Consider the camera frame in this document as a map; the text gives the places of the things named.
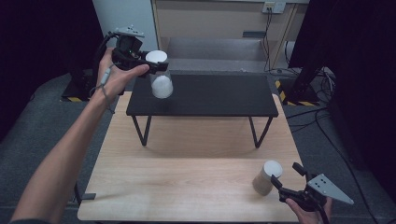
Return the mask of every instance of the black table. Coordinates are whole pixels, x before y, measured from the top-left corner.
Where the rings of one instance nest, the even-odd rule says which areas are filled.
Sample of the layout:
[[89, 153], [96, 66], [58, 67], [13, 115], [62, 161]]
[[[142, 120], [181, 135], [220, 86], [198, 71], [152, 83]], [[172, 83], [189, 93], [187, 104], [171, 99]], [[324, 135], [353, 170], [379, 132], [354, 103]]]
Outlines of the black table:
[[[143, 146], [148, 141], [151, 116], [248, 117], [256, 147], [278, 116], [266, 76], [171, 74], [171, 78], [174, 91], [166, 99], [154, 97], [149, 77], [136, 79], [126, 114], [134, 120]], [[136, 116], [148, 116], [144, 135]], [[259, 140], [252, 117], [268, 117]]]

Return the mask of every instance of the gray floor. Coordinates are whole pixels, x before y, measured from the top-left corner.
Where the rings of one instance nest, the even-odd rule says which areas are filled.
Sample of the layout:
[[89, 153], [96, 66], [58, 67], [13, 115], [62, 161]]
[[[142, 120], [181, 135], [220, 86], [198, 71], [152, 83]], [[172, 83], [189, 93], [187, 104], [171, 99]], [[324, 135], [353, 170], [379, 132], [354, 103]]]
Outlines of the gray floor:
[[[288, 45], [289, 53], [292, 43]], [[257, 40], [200, 40], [173, 39], [168, 50], [170, 70], [174, 72], [199, 71], [216, 73], [219, 71], [263, 73], [265, 55]], [[279, 68], [286, 68], [285, 57], [278, 62]], [[274, 71], [269, 75], [270, 85], [276, 92], [275, 80], [283, 76], [294, 76], [285, 70]], [[57, 77], [43, 84], [35, 93], [13, 129], [0, 145], [0, 223], [7, 223], [24, 186], [37, 165], [48, 151], [64, 134], [86, 103], [60, 102], [60, 96], [70, 80], [69, 75]], [[314, 88], [319, 88], [321, 79], [314, 80]], [[285, 105], [287, 116], [325, 106]], [[328, 113], [322, 111], [320, 116]], [[84, 161], [79, 177], [80, 190], [84, 191], [90, 178], [97, 154], [106, 135], [111, 115], [106, 113], [96, 132], [89, 154]], [[375, 223], [371, 218], [364, 200], [374, 214], [377, 223], [389, 223], [396, 218], [396, 205], [382, 190], [369, 171], [352, 168], [354, 176], [348, 171], [340, 154], [329, 143], [316, 123], [296, 131], [296, 124], [306, 124], [315, 120], [309, 113], [289, 119], [293, 138], [302, 158], [304, 167], [312, 173], [325, 174], [354, 201], [354, 205], [334, 202], [332, 223]], [[337, 131], [332, 126], [331, 117], [319, 120], [324, 132], [329, 135], [341, 155], [347, 156]], [[76, 217], [77, 206], [70, 203], [64, 214], [63, 223], [79, 223]]]

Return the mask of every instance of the electrical outlet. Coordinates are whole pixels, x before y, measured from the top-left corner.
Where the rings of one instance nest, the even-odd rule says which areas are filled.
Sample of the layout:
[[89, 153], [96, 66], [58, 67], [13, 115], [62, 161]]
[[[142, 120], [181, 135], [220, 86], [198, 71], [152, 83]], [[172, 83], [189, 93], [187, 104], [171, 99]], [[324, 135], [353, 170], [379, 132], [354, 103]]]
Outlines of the electrical outlet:
[[275, 2], [264, 2], [264, 6], [262, 7], [262, 13], [270, 13], [269, 8], [271, 11], [274, 12]]

